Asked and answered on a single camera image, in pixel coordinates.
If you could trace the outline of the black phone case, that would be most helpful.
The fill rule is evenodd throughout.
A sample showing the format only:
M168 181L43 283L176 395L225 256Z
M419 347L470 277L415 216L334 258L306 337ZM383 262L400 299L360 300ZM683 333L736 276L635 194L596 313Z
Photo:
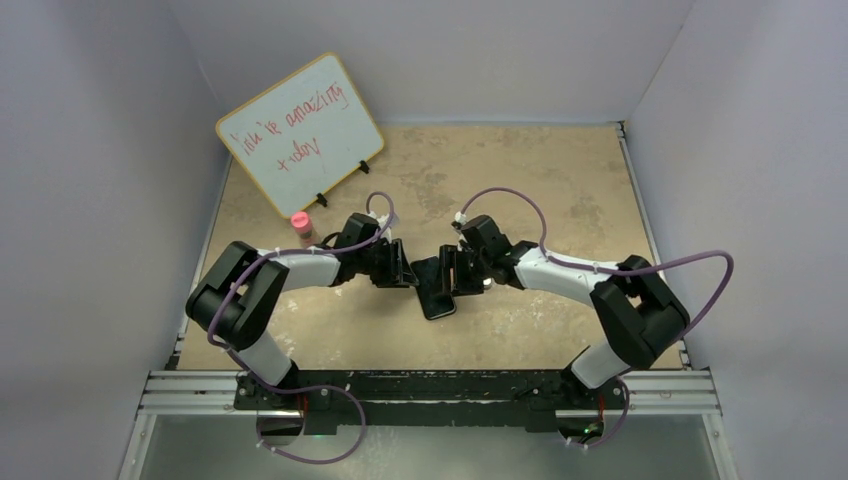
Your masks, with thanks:
M416 293L420 300L439 296L442 291L441 262L437 256L431 256L410 264L418 279Z

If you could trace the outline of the pink capped bottle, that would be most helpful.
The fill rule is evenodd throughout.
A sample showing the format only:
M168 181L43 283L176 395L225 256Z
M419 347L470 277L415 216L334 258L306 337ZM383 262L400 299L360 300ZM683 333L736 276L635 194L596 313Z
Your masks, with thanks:
M320 242L310 215L304 211L294 213L290 224L298 236L300 246L309 248Z

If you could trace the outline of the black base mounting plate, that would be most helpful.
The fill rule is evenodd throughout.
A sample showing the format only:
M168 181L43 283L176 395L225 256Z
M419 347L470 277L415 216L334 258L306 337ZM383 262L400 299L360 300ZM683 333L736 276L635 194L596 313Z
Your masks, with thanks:
M297 385L345 388L363 405L369 426L521 427L575 439L599 437L603 415L625 405L619 382L610 380L588 390L567 381L558 369L301 370ZM307 412L341 412L340 426L360 425L358 412L345 396L333 393L332 402L327 400L311 393ZM263 392L250 376L238 377L234 407L262 416L300 414L295 397Z

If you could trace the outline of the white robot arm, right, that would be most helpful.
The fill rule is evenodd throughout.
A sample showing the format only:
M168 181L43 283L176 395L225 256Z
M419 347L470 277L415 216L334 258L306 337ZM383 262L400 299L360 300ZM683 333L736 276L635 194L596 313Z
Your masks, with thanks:
M652 366L691 323L682 302L638 255L591 265L548 252L537 242L513 243L488 215L460 225L458 233L457 244L441 246L437 256L441 295L479 295L492 281L594 309L604 338L577 355L561 381L563 397L573 406L588 405L615 377Z

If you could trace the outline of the whiteboard with red writing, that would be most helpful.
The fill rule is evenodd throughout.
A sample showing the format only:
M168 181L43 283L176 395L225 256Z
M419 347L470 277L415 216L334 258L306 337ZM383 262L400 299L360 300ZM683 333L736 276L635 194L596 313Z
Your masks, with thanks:
M226 114L215 131L283 218L318 202L385 145L333 52Z

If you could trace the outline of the black smartphone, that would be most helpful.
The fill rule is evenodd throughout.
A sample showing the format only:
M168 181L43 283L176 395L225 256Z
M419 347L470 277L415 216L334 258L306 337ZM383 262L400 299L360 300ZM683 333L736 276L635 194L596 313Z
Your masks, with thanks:
M434 321L456 312L453 297L444 293L440 288L430 285L420 285L416 289L422 313L426 320Z

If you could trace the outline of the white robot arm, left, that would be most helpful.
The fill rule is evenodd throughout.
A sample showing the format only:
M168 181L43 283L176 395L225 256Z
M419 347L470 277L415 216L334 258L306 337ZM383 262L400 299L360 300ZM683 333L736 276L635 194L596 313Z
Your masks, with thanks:
M284 409L297 399L298 367L268 331L280 295L336 287L357 275L377 288L419 284L402 241L389 234L388 221L354 213L341 231L308 249L271 251L230 243L188 297L185 314L261 381L264 401Z

